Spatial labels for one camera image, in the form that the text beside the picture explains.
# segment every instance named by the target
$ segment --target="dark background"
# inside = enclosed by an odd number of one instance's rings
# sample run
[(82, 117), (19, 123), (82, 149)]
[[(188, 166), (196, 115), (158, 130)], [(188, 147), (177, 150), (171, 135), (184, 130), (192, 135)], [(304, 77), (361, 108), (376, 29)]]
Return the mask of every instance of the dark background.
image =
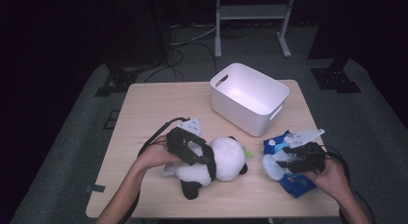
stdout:
[[(222, 0), (223, 4), (284, 3), (287, 0)], [(156, 31), (151, 1), (0, 0), (1, 159), (0, 222), (9, 222), (73, 104), (109, 47)], [(168, 0), (168, 24), (214, 23), (216, 0)], [(316, 25), (311, 59), (346, 53), (362, 65), (407, 124), (406, 0), (295, 0), (290, 23)], [(152, 18), (138, 26), (135, 10)], [(148, 40), (163, 50), (162, 41)], [(139, 58), (146, 43), (123, 48)], [(157, 53), (144, 57), (156, 62)]]

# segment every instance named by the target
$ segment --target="gray carpet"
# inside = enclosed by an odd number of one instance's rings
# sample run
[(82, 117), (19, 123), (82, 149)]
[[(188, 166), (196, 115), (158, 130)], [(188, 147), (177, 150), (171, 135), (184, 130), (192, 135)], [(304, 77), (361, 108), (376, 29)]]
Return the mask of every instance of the gray carpet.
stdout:
[[(331, 60), (307, 60), (316, 27), (289, 27), (287, 42), (293, 54), (290, 59), (283, 57), (276, 39), (277, 30), (254, 29), (246, 37), (223, 39), (222, 58), (216, 60), (217, 70), (209, 50), (196, 44), (177, 48), (183, 53), (183, 60), (174, 67), (184, 74), (185, 82), (210, 81), (216, 71), (233, 62), (241, 62), (274, 79), (298, 81), (318, 127), (326, 131), (323, 141), (343, 154), (350, 167), (351, 184), (370, 203), (377, 223), (406, 223), (406, 128), (375, 88), (367, 71), (353, 60), (347, 63), (344, 71), (362, 93), (340, 94), (335, 90), (319, 89), (310, 68), (325, 67)], [(174, 39), (182, 41), (201, 33), (203, 30), (193, 28), (174, 29)], [(196, 42), (214, 51), (212, 38)], [(170, 52), (168, 62), (175, 63), (180, 58), (180, 53)], [(154, 71), (142, 72), (137, 82), (143, 82)], [(15, 213), (13, 223), (94, 222), (85, 214), (90, 197), (87, 186), (96, 180), (113, 132), (103, 129), (105, 122), (111, 111), (120, 110), (125, 98), (125, 93), (94, 97), (108, 74), (106, 65), (102, 64), (89, 78)], [(171, 69), (166, 69), (151, 77), (149, 82), (181, 80), (180, 73), (176, 73), (176, 79), (174, 76)], [(268, 223), (266, 219), (246, 221)], [(227, 222), (243, 223), (245, 220), (225, 220), (223, 223)], [(338, 218), (297, 218), (287, 219), (285, 223), (341, 222)]]

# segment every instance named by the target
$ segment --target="white shelf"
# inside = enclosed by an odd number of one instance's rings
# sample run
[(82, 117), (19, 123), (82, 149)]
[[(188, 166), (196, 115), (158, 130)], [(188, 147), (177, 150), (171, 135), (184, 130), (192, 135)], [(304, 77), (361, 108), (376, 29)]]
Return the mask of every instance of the white shelf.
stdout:
[(282, 19), (287, 5), (221, 6), (220, 19)]

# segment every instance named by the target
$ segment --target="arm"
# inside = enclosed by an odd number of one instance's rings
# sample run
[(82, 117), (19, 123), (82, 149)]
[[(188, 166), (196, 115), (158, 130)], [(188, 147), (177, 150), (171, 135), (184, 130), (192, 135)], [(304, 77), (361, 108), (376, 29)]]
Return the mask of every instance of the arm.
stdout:
[(323, 192), (339, 204), (345, 219), (349, 223), (369, 223), (360, 204), (354, 198), (342, 167), (331, 159), (325, 160), (325, 168), (320, 174), (304, 173)]
[(141, 181), (151, 167), (181, 162), (167, 152), (166, 138), (159, 137), (132, 164), (114, 197), (101, 212), (96, 223), (117, 223), (132, 206), (140, 192)]

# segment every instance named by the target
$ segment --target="panda plush toy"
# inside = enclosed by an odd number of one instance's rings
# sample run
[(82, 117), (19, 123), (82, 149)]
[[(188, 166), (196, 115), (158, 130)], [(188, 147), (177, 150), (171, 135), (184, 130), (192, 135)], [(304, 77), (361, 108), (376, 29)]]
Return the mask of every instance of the panda plush toy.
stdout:
[(188, 165), (182, 162), (174, 165), (175, 174), (180, 179), (187, 199), (198, 197), (198, 190), (209, 185), (215, 178), (231, 181), (247, 171), (243, 146), (233, 137), (218, 137), (204, 146), (191, 142), (189, 148), (197, 156), (205, 156), (210, 160), (206, 164)]

